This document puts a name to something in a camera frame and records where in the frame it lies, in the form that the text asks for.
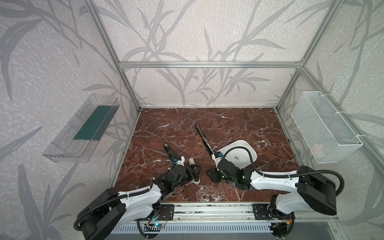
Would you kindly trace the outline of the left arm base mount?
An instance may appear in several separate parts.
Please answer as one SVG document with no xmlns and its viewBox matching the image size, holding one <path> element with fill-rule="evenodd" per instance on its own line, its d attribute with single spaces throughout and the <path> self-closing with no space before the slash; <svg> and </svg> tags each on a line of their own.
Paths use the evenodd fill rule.
<svg viewBox="0 0 384 240">
<path fill-rule="evenodd" d="M 144 220 L 151 221 L 172 221 L 175 214 L 175 205 L 173 204 L 156 204 L 150 215 Z"/>
</svg>

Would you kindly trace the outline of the beige stapler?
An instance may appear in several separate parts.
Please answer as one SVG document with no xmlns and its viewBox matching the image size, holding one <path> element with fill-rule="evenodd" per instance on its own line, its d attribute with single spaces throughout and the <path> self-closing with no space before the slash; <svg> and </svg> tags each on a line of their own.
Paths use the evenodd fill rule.
<svg viewBox="0 0 384 240">
<path fill-rule="evenodd" d="M 200 167 L 195 164 L 193 158 L 189 158 L 189 171 L 191 173 L 194 183 L 198 185 L 200 183 Z"/>
</svg>

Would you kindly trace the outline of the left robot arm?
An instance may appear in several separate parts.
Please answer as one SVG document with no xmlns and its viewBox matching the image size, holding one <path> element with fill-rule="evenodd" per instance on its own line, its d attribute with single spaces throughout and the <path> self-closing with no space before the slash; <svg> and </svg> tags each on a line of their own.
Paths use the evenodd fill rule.
<svg viewBox="0 0 384 240">
<path fill-rule="evenodd" d="M 161 202 L 185 184 L 199 180 L 201 167 L 174 165 L 147 187 L 128 192 L 109 188 L 85 207 L 73 228 L 86 240 L 104 240 L 116 226 L 160 214 Z"/>
</svg>

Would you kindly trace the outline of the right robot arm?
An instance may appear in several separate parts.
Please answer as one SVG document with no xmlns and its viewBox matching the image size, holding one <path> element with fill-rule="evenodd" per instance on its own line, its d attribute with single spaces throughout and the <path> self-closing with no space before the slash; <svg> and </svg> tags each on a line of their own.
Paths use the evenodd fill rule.
<svg viewBox="0 0 384 240">
<path fill-rule="evenodd" d="M 222 159 L 217 168 L 207 171 L 214 183 L 234 184 L 243 191 L 276 190 L 269 205 L 271 214 L 288 215 L 312 209 L 320 214 L 337 214 L 336 197 L 344 190 L 345 180 L 331 170 L 313 170 L 308 166 L 292 172 L 262 172 L 257 168 L 240 169 Z"/>
</svg>

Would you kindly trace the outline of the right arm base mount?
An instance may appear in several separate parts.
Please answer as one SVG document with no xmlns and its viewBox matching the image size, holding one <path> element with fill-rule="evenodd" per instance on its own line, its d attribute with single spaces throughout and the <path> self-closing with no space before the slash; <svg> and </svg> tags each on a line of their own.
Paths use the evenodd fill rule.
<svg viewBox="0 0 384 240">
<path fill-rule="evenodd" d="M 270 204 L 253 204 L 253 214 L 255 220 L 276 220 L 276 221 L 288 221 L 292 218 L 291 214 L 284 214 L 274 208 L 270 208 Z"/>
</svg>

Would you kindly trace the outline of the black stapler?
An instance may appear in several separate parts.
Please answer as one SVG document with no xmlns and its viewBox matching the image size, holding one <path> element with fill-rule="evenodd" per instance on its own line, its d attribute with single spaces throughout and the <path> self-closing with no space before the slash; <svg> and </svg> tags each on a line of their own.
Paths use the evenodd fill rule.
<svg viewBox="0 0 384 240">
<path fill-rule="evenodd" d="M 174 164 L 174 159 L 181 157 L 168 144 L 164 144 L 164 149 L 168 154 L 170 161 Z"/>
<path fill-rule="evenodd" d="M 198 124 L 195 125 L 195 128 L 196 130 L 198 131 L 198 133 L 200 134 L 200 136 L 202 137 L 203 139 L 203 145 L 205 146 L 205 148 L 207 149 L 208 153 L 210 156 L 214 155 L 215 154 L 215 151 L 214 149 L 212 148 L 212 146 L 210 145 L 209 141 L 207 140 L 206 136 L 204 135 L 203 131 L 201 130 L 201 128 L 199 127 Z"/>
</svg>

